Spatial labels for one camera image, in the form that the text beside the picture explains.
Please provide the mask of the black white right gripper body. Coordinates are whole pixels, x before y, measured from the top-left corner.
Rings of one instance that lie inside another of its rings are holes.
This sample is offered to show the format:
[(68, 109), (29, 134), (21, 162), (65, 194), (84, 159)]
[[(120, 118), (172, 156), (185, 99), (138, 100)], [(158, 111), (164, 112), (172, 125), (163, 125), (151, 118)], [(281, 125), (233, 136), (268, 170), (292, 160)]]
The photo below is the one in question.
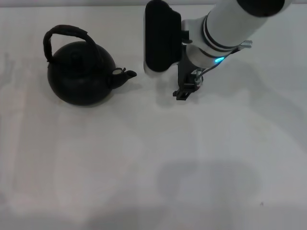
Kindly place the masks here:
[(146, 4), (144, 17), (144, 61), (147, 75), (156, 77), (181, 60), (181, 15), (163, 0)]

